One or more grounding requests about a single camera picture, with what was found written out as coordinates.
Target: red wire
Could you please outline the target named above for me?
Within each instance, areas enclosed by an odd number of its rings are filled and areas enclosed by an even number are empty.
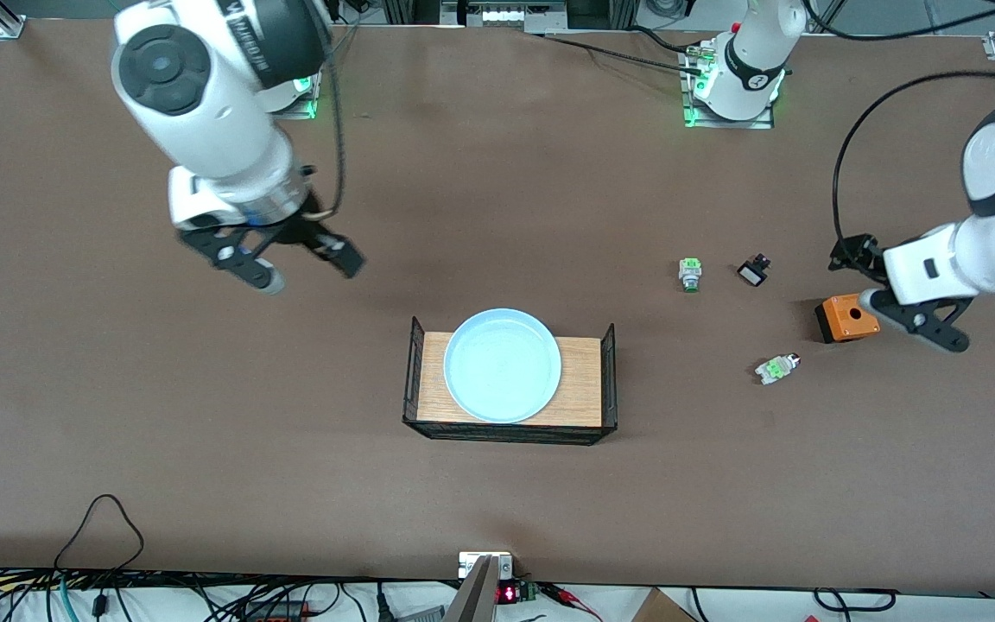
[[[574,603],[574,606],[575,609],[580,609],[581,611],[585,611],[586,613],[591,614],[594,618],[597,618],[597,622],[605,622],[605,620],[601,619],[600,615],[598,615],[596,611],[591,609],[591,607],[586,606],[586,603],[581,601],[576,601]]]
[[[591,609],[591,607],[586,605],[586,603],[578,600],[578,597],[576,597],[576,595],[573,595],[570,592],[561,589],[561,587],[560,587],[560,599],[565,601],[568,605],[572,606],[574,609],[577,609],[578,611],[585,611],[586,613],[591,614],[594,618],[597,618],[597,622],[605,622],[605,620],[601,619],[600,615],[598,615],[596,611]]]

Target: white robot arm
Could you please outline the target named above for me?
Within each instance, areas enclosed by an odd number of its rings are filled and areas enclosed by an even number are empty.
[[[303,244],[345,276],[363,257],[320,223],[304,167],[269,110],[326,60],[328,17],[312,0],[151,0],[118,13],[114,87],[179,166],[168,177],[183,243],[253,288],[275,294],[268,245]],[[242,244],[261,233],[254,248]]]
[[[776,98],[789,52],[807,21],[801,0],[747,0],[738,30],[708,42],[713,58],[698,64],[704,78],[696,83],[694,97],[732,121],[758,117]]]
[[[973,213],[960,223],[940,225],[885,251],[870,248],[872,236],[857,236],[852,243],[854,261],[872,263],[888,284],[864,292],[862,306],[952,352],[968,347],[954,320],[973,296],[995,294],[995,111],[966,141],[962,181]],[[833,265],[846,267],[838,255],[840,244]],[[951,308],[947,318],[937,318],[940,308]]]

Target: light blue plate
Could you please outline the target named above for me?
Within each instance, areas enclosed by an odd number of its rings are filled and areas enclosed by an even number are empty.
[[[521,422],[560,386],[560,347],[547,327],[514,308],[471,316],[451,335],[443,377],[451,397],[485,422]]]

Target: brown tabletop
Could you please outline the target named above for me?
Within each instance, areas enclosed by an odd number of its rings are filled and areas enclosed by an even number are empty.
[[[978,40],[806,39],[777,129],[742,131],[683,127],[655,68],[501,29],[360,30],[332,225],[368,264],[347,281],[273,249],[276,298],[174,241],[170,162],[117,101],[110,43],[106,21],[0,43],[0,566],[47,566],[115,492],[141,568],[449,576],[460,550],[510,549],[545,580],[995,590],[995,298],[960,320],[962,355],[892,330],[824,346],[812,310],[868,286],[825,269],[846,129],[905,79],[995,68]],[[960,149],[994,106],[968,81],[885,106],[846,158],[846,231],[963,217]],[[331,196],[327,115],[285,129]],[[754,289],[733,271],[757,252]],[[698,295],[675,286],[690,256]],[[402,425],[410,316],[490,307],[559,335],[615,322],[619,431]],[[786,352],[802,366],[759,386]],[[67,563],[130,549],[104,507]]]

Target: orange box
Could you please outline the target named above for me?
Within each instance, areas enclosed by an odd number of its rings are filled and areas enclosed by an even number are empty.
[[[878,319],[862,310],[858,295],[833,295],[816,308],[824,343],[862,339],[881,331]]]

